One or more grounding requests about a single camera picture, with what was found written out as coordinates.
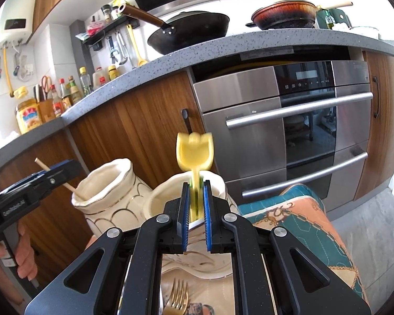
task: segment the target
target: teal fabric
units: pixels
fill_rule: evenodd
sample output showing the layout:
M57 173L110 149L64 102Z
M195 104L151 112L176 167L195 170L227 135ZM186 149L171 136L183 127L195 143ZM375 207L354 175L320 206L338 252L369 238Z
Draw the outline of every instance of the teal fabric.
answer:
M261 212L255 216L246 217L252 224L255 224L267 218L268 212L274 210L275 205L291 201L297 197L312 197L318 204L319 208L325 212L322 201L311 189L304 185L295 185L286 193L277 197L240 205L238 206L238 210L242 216L245 216L246 214L265 209L265 212ZM313 220L308 220L300 214L293 214L291 208L284 208L281 211L286 216L284 219L277 221L276 226L285 227L324 264L329 267L349 268L357 271L356 267L348 257L347 252L345 252L344 248L336 242L331 233L324 231L320 225L315 224ZM352 289L356 294L364 298L359 276L356 277Z

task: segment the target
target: drawer handle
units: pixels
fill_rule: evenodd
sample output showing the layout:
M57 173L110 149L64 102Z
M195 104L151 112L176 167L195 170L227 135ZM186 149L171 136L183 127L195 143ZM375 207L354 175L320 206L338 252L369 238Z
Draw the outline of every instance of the drawer handle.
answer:
M333 172L336 172L336 171L343 169L347 166L350 166L360 160L365 160L367 157L368 157L368 153L364 152L362 154L356 155L355 157L352 157L351 159L349 159L347 161L339 163L338 165L319 170L319 171L312 173L312 174L297 177L296 179L288 180L285 182L279 182L279 183L276 183L274 185L267 186L267 187L261 187L261 188L251 189L249 191L243 191L242 197L248 198L248 197L254 197L257 195L262 195L264 193L269 193L269 192L274 192L274 191L282 191L286 187L289 187L289 186L294 185L296 183L305 183L305 182L309 182L309 181L312 181L315 179L319 179L320 177L323 177L323 176L326 176L326 175L331 174Z
M181 116L184 120L185 126L187 127L188 134L191 134L193 130L191 129L190 118L188 117L188 109L181 110Z
M376 83L376 92L378 94L378 107L376 108L376 112L374 112L374 118L378 118L378 116L379 116L379 104L380 104L378 77L374 75L372 77L372 80L374 81L374 83Z
M234 118L226 121L226 126L228 129L235 129L240 127L245 127L247 125L257 124L260 122L275 120L277 118L283 118L288 116L293 116L296 114L301 114L304 112L314 111L323 108L335 107L341 104L365 101L372 99L374 95L372 92L357 93L349 96L342 96L336 98L328 98L320 101L303 103L298 105L293 105L291 107L284 107L280 109L260 112L257 114L252 114L249 116L243 116L239 118Z

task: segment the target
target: gold fork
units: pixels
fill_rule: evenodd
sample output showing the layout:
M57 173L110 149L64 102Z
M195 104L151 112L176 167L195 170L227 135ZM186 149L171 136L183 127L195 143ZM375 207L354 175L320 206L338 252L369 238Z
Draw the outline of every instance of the gold fork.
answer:
M171 294L169 295L168 303L163 308L162 315L184 315L188 305L188 282L184 289L184 281L173 279Z

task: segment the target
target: gray countertop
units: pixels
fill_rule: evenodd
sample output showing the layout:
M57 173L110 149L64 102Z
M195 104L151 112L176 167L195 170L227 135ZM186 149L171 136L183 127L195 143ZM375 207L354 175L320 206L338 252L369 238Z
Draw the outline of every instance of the gray countertop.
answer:
M376 40L362 35L323 29L265 30L207 41L157 58L118 77L78 102L61 118L47 122L13 140L0 149L0 168L22 151L64 129L94 108L148 81L223 56L298 45L351 46L394 56L394 41Z

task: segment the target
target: wooden chopstick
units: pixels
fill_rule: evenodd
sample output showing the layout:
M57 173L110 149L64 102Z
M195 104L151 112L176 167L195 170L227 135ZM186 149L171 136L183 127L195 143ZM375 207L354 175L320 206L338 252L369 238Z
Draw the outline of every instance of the wooden chopstick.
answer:
M49 167L43 163L39 158L35 159L35 163L40 166L43 170L45 171L50 171ZM69 191L73 192L79 199L82 199L82 201L87 201L88 198L86 198L84 195L79 194L79 192L74 188L72 185L68 183L63 184L64 187L66 187Z

